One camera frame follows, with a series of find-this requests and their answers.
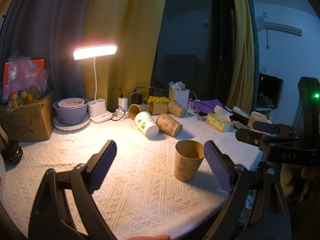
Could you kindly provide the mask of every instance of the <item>purple plant pot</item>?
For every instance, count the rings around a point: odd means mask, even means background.
[[[58,118],[64,124],[77,124],[84,119],[87,112],[89,100],[84,98],[84,105],[72,108],[58,107],[59,101],[53,103],[53,108],[56,110]]]

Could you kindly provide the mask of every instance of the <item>desk lamp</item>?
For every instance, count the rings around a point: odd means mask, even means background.
[[[97,72],[96,72],[96,57],[114,55],[118,49],[116,44],[100,44],[88,47],[76,48],[73,51],[73,59],[81,60],[93,57],[93,70],[95,92],[94,100],[88,103],[88,112],[90,120],[94,123],[102,123],[112,118],[112,113],[107,111],[106,101],[103,98],[97,99]]]

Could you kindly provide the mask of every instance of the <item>white tablecloth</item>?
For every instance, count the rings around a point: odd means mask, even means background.
[[[78,132],[54,129],[48,141],[25,143],[20,164],[6,175],[5,209],[27,235],[33,200],[44,172],[48,168],[71,170],[78,163],[86,163],[112,139],[117,144],[117,156],[93,198],[118,240],[159,234],[176,239],[188,233],[221,208],[226,194],[219,189],[206,160],[190,182],[173,176],[176,142],[213,140],[222,153],[247,169],[261,160],[262,152],[238,142],[234,133],[213,130],[195,116],[176,119],[183,124],[177,138],[160,133],[149,140],[132,120],[126,119],[90,122]],[[67,197],[77,229],[85,232],[70,191]]]

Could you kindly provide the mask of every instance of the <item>transparent plastic bag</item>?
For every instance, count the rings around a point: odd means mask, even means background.
[[[37,68],[29,57],[17,52],[10,56],[7,112],[43,97],[47,92],[47,79],[46,70]]]

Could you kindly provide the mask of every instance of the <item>woven basket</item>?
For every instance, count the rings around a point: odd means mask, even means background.
[[[190,90],[188,89],[176,91],[169,88],[169,99],[176,100],[180,105],[182,105],[185,109],[187,109],[189,93],[190,93]]]

